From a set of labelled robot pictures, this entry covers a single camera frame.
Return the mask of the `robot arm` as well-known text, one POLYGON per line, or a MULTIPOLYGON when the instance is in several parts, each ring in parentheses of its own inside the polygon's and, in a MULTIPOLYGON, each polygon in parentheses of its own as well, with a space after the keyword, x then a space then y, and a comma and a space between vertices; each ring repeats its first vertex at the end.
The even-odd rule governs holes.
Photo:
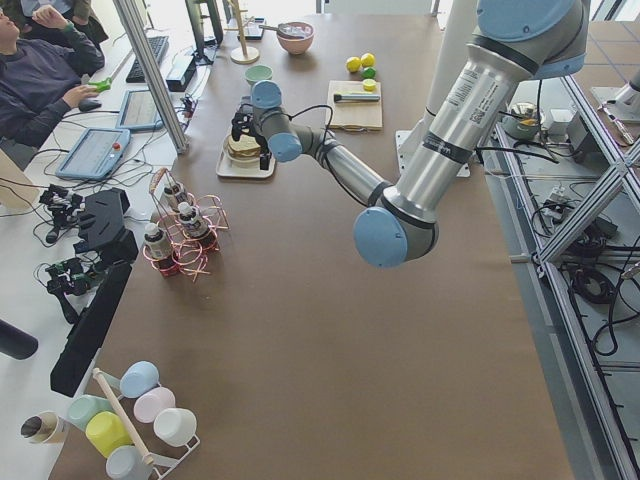
POLYGON ((396 267, 434 248, 438 202, 517 86, 582 68, 589 9, 587 1, 475 2, 467 61, 394 184, 328 131, 292 123, 271 80, 252 87, 250 134, 279 162, 314 157, 366 206, 353 227, 360 256, 375 267, 396 267))

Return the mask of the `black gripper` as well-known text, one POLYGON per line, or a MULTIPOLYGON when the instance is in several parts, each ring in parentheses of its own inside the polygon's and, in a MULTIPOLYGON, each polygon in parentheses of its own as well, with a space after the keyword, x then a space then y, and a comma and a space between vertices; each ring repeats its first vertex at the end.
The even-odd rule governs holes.
POLYGON ((238 140, 242 134, 254 137, 256 139, 261 147, 259 167, 261 170, 268 170, 271 162, 271 153, 264 153, 264 140, 256 133, 255 125, 253 123, 252 107, 246 102, 240 103, 231 121, 232 137, 235 140, 238 140))

